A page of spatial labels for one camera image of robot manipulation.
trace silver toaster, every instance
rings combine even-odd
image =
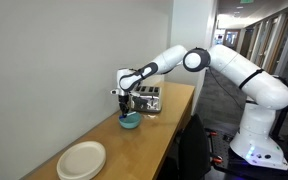
[[[138,86],[135,92],[139,95],[130,96],[133,111],[155,112],[162,110],[162,89],[154,86]]]

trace wooden countertop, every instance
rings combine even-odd
[[[127,130],[119,125],[120,112],[116,112],[72,143],[97,141],[105,147],[105,165],[93,179],[156,179],[177,130],[190,118],[194,95],[193,86],[169,82],[158,86],[164,93],[160,113],[141,113],[141,124]],[[24,179],[59,179],[56,165],[67,148]]]

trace white plate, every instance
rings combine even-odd
[[[106,160],[105,148],[95,141],[87,141],[69,148],[57,162],[61,180],[88,180],[96,176]]]

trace exit sign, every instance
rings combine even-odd
[[[254,0],[241,0],[241,3],[244,4],[244,3],[253,3]]]

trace black cable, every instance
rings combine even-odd
[[[244,108],[242,108],[242,107],[240,106],[240,104],[236,101],[236,99],[217,81],[216,77],[214,76],[214,74],[213,74],[213,72],[212,72],[212,70],[211,70],[211,67],[209,67],[209,70],[210,70],[210,73],[211,73],[211,75],[213,76],[214,80],[216,81],[216,83],[217,83],[229,96],[231,96],[231,98],[235,101],[236,105],[237,105],[240,109],[244,110]]]

